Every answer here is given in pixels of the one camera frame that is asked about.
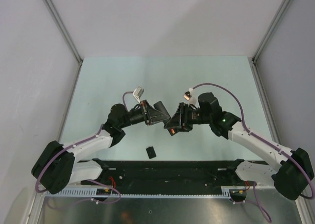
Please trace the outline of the black remote control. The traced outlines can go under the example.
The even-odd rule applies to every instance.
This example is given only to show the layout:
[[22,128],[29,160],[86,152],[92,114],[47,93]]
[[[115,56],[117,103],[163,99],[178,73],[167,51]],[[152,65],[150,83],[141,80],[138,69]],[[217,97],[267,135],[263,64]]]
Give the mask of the black remote control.
[[[154,104],[154,108],[160,112],[162,112],[163,114],[165,114],[167,116],[167,118],[165,120],[163,120],[164,125],[167,124],[167,122],[170,120],[170,115],[168,113],[168,111],[166,110],[164,104],[162,103],[162,101],[158,101]],[[178,131],[174,128],[168,128],[167,131],[169,132],[169,134],[171,136],[174,136],[175,134],[178,133]]]

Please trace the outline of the black battery cover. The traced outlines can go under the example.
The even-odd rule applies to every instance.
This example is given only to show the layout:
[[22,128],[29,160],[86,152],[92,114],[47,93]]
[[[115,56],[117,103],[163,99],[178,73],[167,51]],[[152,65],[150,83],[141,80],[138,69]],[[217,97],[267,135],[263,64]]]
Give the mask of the black battery cover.
[[147,152],[147,155],[148,155],[149,159],[153,159],[153,158],[157,157],[153,146],[150,146],[150,147],[146,148],[146,152]]

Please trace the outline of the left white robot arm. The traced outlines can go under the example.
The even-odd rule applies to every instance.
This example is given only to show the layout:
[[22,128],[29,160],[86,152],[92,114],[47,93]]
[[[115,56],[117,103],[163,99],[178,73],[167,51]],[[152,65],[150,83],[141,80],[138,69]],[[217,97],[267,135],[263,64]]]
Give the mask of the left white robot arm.
[[37,193],[56,194],[68,184],[94,180],[97,184],[108,181],[109,173],[96,160],[84,161],[89,155],[117,145],[125,136],[124,128],[144,122],[151,126],[168,121],[170,115],[162,102],[150,105],[141,101],[127,110],[123,104],[111,107],[107,121],[90,137],[77,142],[61,144],[54,140],[47,144],[31,170],[36,178]]

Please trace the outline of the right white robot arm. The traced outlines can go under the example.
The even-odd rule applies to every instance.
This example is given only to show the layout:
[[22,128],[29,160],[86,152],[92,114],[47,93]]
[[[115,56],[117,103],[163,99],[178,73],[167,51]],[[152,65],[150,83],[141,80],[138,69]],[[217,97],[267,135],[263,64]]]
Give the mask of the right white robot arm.
[[266,164],[236,160],[227,172],[232,185],[253,181],[275,187],[285,198],[296,200],[314,178],[309,154],[302,148],[293,150],[274,141],[268,141],[245,128],[244,121],[223,111],[213,93],[198,96],[199,107],[180,103],[176,113],[165,124],[171,132],[189,132],[193,125],[208,124],[218,137],[233,141],[260,157]]

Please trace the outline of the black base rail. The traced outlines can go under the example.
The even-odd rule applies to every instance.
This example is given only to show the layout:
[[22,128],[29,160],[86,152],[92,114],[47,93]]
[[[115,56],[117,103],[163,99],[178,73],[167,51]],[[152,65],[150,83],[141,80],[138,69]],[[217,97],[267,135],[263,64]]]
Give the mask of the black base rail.
[[245,188],[253,181],[239,178],[236,162],[99,160],[103,169],[96,181],[114,185],[120,193],[209,194],[224,186]]

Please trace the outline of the left aluminium frame post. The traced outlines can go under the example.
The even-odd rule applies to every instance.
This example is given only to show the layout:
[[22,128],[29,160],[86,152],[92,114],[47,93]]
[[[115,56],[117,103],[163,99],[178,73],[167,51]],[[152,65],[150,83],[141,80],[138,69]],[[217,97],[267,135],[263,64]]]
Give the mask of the left aluminium frame post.
[[54,5],[53,0],[42,0],[44,5],[46,6],[49,14],[51,15],[55,25],[57,26],[61,36],[63,37],[66,45],[68,46],[69,50],[71,51],[73,57],[75,58],[75,60],[77,61],[77,63],[79,64],[79,66],[82,65],[83,59],[80,56],[57,8]]

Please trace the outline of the aluminium frame post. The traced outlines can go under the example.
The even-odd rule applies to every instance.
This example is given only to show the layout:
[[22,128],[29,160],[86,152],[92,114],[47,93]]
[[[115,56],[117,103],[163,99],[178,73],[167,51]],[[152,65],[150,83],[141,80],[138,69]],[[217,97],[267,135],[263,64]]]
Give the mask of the aluminium frame post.
[[261,40],[257,50],[255,51],[252,57],[252,62],[254,64],[256,64],[256,62],[259,60],[261,54],[263,53],[264,49],[268,45],[268,42],[273,37],[274,33],[276,32],[279,24],[281,23],[282,19],[284,18],[285,14],[287,13],[293,1],[294,0],[282,0],[275,16],[273,17],[266,33],[263,36],[263,39]]
[[80,56],[57,8],[54,5],[53,0],[42,0],[44,5],[46,6],[49,14],[51,15],[55,25],[57,26],[61,36],[63,37],[66,45],[68,46],[69,50],[71,51],[73,57],[75,58],[75,60],[77,61],[77,63],[79,64],[79,66],[82,65],[83,59]]

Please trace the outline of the right aluminium frame post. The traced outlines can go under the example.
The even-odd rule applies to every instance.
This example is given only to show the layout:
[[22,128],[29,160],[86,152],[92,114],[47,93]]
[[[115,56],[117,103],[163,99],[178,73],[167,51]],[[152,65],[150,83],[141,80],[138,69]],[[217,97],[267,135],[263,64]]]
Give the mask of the right aluminium frame post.
[[293,1],[294,0],[282,0],[275,16],[273,17],[266,33],[263,36],[263,39],[261,40],[257,50],[255,51],[252,57],[252,62],[254,64],[256,64],[256,62],[259,60],[261,54],[263,53],[264,49],[268,45],[268,42],[273,37],[274,33],[276,32],[279,24],[281,23],[282,19],[284,18],[285,14],[287,13]]

